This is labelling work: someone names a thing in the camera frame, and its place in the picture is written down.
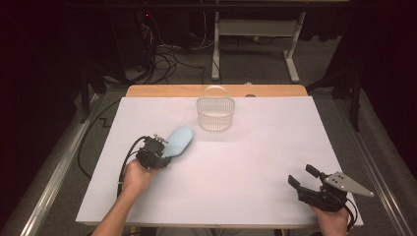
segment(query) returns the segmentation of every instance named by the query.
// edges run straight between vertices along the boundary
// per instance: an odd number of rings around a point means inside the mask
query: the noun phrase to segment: mesh basket
[[[207,96],[211,89],[222,90],[223,96]],[[227,95],[226,89],[220,86],[207,87],[203,96],[197,99],[199,124],[208,131],[223,131],[229,128],[232,125],[234,109],[234,100]]]

